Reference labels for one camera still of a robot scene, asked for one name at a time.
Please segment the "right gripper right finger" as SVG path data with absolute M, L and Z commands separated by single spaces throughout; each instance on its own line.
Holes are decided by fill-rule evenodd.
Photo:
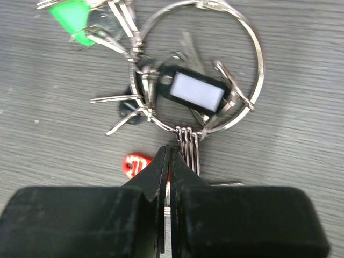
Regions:
M 294 187 L 211 186 L 170 155 L 173 257 L 327 257 L 307 194 Z

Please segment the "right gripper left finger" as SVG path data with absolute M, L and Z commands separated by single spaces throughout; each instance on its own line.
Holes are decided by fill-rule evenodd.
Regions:
M 159 257 L 170 147 L 120 187 L 19 189 L 1 214 L 1 257 Z

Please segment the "large metal keyring with keys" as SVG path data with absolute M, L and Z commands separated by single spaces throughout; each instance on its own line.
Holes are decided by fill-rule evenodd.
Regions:
M 153 26 L 167 13 L 186 6 L 228 13 L 247 31 L 257 59 L 256 83 L 249 96 L 242 92 L 221 61 L 212 63 L 220 79 L 206 74 L 204 62 L 188 32 L 182 33 L 182 51 L 172 52 L 164 60 L 144 55 L 145 37 Z M 254 110 L 265 74 L 261 43 L 249 20 L 226 1 L 179 1 L 153 14 L 143 27 L 137 26 L 131 1 L 39 1 L 37 9 L 47 9 L 70 34 L 71 41 L 84 48 L 102 45 L 128 61 L 128 91 L 91 100 L 92 103 L 120 102 L 122 120 L 107 135 L 131 119 L 145 116 L 149 122 L 176 135 L 187 166 L 199 174 L 199 142 L 211 133 L 231 128 Z M 171 127 L 161 121 L 156 115 L 158 96 L 187 107 L 201 129 Z

